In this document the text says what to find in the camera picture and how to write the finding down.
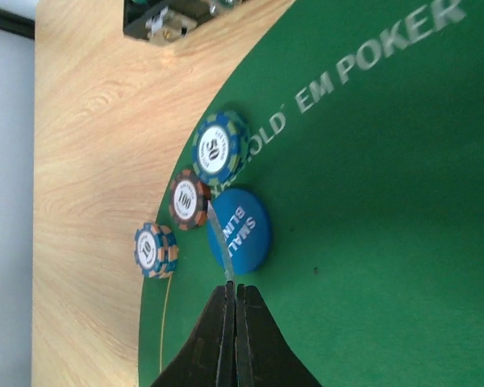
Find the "red chip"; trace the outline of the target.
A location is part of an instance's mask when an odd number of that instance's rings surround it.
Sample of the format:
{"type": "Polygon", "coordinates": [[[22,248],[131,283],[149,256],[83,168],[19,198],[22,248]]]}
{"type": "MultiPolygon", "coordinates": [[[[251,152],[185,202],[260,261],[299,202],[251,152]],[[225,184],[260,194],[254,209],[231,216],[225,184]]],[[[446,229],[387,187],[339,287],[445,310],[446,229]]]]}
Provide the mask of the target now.
{"type": "Polygon", "coordinates": [[[193,230],[207,221],[210,200],[210,187],[192,169],[183,169],[170,183],[169,213],[183,231],[193,230]]]}

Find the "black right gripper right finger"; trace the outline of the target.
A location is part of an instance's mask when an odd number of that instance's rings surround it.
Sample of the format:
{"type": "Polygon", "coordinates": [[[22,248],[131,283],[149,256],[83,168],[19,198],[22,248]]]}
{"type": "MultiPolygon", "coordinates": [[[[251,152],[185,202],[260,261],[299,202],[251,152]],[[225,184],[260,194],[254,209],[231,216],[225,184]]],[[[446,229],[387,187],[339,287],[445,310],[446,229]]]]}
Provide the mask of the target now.
{"type": "Polygon", "coordinates": [[[236,378],[238,386],[319,386],[286,342],[260,291],[236,291],[236,378]]]}

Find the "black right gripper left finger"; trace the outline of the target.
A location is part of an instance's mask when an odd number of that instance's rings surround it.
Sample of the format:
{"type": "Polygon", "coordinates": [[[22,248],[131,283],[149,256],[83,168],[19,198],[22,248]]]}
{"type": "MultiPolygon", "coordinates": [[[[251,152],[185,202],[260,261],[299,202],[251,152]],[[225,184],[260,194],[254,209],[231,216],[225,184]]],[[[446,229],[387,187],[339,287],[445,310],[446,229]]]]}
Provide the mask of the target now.
{"type": "Polygon", "coordinates": [[[154,386],[234,385],[234,285],[214,288],[189,338],[154,386]]]}

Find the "single blue patterned card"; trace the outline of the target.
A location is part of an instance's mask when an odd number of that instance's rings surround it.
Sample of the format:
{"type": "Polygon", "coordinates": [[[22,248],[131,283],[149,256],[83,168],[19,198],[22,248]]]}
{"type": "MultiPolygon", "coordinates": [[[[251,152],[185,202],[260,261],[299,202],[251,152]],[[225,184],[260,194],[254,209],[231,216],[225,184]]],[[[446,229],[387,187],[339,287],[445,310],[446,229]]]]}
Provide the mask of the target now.
{"type": "Polygon", "coordinates": [[[236,283],[235,271],[233,268],[232,258],[230,257],[227,242],[223,236],[223,228],[220,225],[219,218],[215,212],[212,201],[208,202],[207,217],[211,223],[211,228],[215,234],[215,239],[219,245],[221,258],[223,262],[223,272],[227,282],[236,283]]]}

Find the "grey chips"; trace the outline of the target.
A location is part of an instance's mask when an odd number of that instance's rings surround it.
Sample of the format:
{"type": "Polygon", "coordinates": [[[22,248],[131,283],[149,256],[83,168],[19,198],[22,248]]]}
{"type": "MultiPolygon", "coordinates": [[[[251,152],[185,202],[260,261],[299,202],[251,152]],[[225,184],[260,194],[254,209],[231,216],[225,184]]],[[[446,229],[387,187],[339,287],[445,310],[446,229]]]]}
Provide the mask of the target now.
{"type": "Polygon", "coordinates": [[[168,278],[177,268],[178,245],[168,226],[145,223],[135,233],[134,260],[145,277],[168,278]]]}

